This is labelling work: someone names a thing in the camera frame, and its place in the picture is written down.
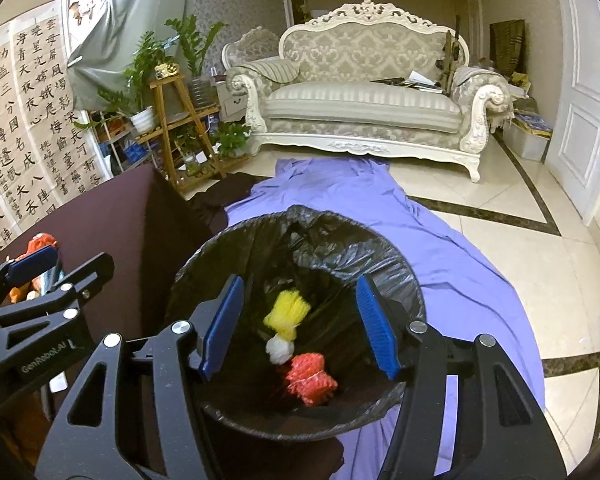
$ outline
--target white tag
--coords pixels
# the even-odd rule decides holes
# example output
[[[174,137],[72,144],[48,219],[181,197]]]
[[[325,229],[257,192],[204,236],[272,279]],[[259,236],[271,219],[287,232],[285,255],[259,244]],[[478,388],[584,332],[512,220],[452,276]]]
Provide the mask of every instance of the white tag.
[[[56,394],[58,392],[62,392],[69,387],[69,383],[66,381],[66,375],[64,372],[59,373],[53,379],[49,381],[49,389],[52,394]]]

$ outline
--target patterned wallpaper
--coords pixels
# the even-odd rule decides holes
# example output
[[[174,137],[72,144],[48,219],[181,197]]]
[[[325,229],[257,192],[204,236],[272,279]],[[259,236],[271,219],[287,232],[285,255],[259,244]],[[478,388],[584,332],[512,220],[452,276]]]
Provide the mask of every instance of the patterned wallpaper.
[[[281,35],[286,30],[285,6],[283,0],[187,0],[187,14],[198,17],[198,28],[203,34],[215,22],[224,22],[224,27],[206,56],[204,73],[212,66],[218,73],[222,66],[222,47],[230,41],[239,40],[247,31],[259,25]]]

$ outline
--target trash can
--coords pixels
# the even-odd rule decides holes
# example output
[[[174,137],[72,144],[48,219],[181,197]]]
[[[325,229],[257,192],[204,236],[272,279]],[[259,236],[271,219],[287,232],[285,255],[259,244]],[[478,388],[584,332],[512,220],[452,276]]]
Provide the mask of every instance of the trash can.
[[[205,243],[176,277],[165,326],[215,298],[229,274],[246,284],[222,369],[209,383],[192,384],[205,413],[245,434],[286,442],[320,440],[382,418],[400,402],[404,386],[378,369],[358,313],[356,280],[367,273],[413,319],[426,320],[420,286],[400,251],[336,213],[296,205],[236,224]],[[290,396],[265,352],[274,333],[262,320],[278,294],[292,288],[312,306],[298,327],[295,354],[323,354],[338,381],[323,406],[309,408]]]

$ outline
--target orange object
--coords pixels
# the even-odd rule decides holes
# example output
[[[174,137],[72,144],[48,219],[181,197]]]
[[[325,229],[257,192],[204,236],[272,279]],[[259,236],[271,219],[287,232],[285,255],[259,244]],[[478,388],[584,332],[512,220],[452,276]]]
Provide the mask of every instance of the orange object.
[[[320,406],[333,397],[338,383],[324,371],[321,354],[301,354],[291,359],[291,370],[286,374],[286,390],[300,397],[307,406]]]
[[[23,259],[25,256],[29,256],[30,254],[33,254],[37,250],[40,250],[43,247],[46,247],[48,245],[57,249],[58,248],[58,240],[56,240],[49,233],[38,233],[31,240],[29,240],[29,243],[27,244],[27,252],[18,256],[16,258],[16,261],[19,261],[19,260]],[[31,285],[33,285],[34,290],[40,292],[40,280],[39,279],[34,278],[33,281],[31,282]],[[20,301],[26,300],[28,293],[29,293],[29,283],[25,283],[21,287],[17,287],[17,286],[13,287],[9,292],[9,298],[11,300],[11,303],[19,303]]]

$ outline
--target gray curtain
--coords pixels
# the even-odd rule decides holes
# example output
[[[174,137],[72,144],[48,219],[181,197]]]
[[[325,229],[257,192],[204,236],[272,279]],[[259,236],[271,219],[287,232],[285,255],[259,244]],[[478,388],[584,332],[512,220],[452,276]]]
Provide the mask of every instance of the gray curtain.
[[[174,32],[164,26],[169,18],[182,18],[186,0],[109,0],[107,10],[86,40],[71,54],[68,69],[75,105],[85,110],[104,110],[107,103],[98,95],[98,86],[122,90],[121,76],[138,49],[140,37],[153,30],[156,38]]]

